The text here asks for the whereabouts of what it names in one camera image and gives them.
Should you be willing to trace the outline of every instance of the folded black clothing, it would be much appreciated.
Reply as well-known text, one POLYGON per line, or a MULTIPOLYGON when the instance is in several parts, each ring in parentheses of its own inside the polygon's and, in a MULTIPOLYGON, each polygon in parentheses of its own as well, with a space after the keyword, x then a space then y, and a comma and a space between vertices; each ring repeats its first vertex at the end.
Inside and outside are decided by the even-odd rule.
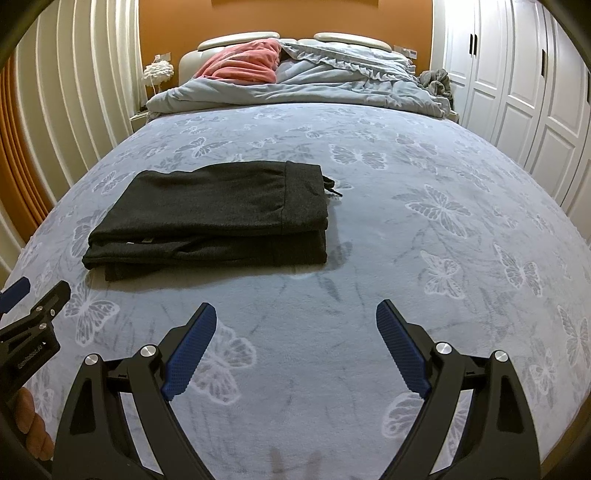
POLYGON ((165 265, 326 262, 324 188, 318 165, 252 161, 192 172, 143 171, 90 234, 82 262, 109 281, 165 265))

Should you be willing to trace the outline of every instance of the white wardrobe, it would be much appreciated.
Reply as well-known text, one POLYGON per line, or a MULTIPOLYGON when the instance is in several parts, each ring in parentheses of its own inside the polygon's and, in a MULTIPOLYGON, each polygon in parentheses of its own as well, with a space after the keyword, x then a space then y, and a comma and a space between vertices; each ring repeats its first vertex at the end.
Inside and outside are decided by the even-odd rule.
POLYGON ((591 77, 581 56, 536 0, 444 1, 443 67, 461 125, 529 172, 591 241, 591 77))

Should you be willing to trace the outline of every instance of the white headboard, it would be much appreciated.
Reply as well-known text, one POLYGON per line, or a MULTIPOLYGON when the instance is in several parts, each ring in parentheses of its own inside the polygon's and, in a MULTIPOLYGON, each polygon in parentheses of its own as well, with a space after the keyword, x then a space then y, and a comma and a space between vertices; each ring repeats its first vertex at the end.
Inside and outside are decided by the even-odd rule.
MULTIPOLYGON (((190 51, 185 56, 183 56, 179 62, 178 84, 182 85, 183 83, 188 82, 193 77, 193 75, 195 75, 195 72, 198 71, 206 61, 213 57, 217 52, 222 51, 224 48, 263 38, 280 38, 280 35, 277 32, 248 32, 235 35, 226 35, 224 37, 212 38, 211 40, 204 41, 198 46, 197 50, 190 51)), ((347 44, 360 50, 376 48, 396 55, 396 52, 392 52, 392 47, 390 47, 390 45, 388 45, 386 42, 376 40, 374 38, 361 37, 359 35, 350 35, 346 33, 317 33, 314 35, 314 38, 304 38, 299 41, 312 45, 317 44, 318 42, 330 43, 334 45, 347 44)))

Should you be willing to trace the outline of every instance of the drawstring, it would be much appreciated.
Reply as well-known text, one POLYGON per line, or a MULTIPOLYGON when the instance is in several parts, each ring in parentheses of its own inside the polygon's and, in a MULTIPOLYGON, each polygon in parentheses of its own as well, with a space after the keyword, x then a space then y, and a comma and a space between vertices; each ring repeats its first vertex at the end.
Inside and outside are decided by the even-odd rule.
POLYGON ((338 195, 339 197, 342 197, 343 196, 342 193, 339 193, 336 190, 333 190, 334 189, 334 186, 335 186, 335 181, 334 180, 331 180, 330 178, 325 177, 324 175, 322 175, 322 179, 324 180, 324 189, 327 192, 334 193, 335 195, 338 195))

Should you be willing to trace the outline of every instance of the finger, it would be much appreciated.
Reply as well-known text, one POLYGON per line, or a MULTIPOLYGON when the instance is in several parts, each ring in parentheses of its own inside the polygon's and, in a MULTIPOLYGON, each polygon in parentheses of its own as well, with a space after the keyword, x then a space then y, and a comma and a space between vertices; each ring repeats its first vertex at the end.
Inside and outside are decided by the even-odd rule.
POLYGON ((17 422, 18 429, 23 433, 28 433, 35 419, 35 402, 31 392, 26 388, 21 388, 17 392, 17 402, 14 409, 14 420, 17 422))
POLYGON ((35 414, 31 430, 27 434, 27 450, 33 457, 39 458, 46 434, 45 422, 38 414, 35 414))
POLYGON ((41 452, 39 453, 39 460, 43 462, 48 461, 53 457, 53 440, 49 436, 48 433, 45 434, 45 442, 43 442, 43 446, 41 447, 41 452))

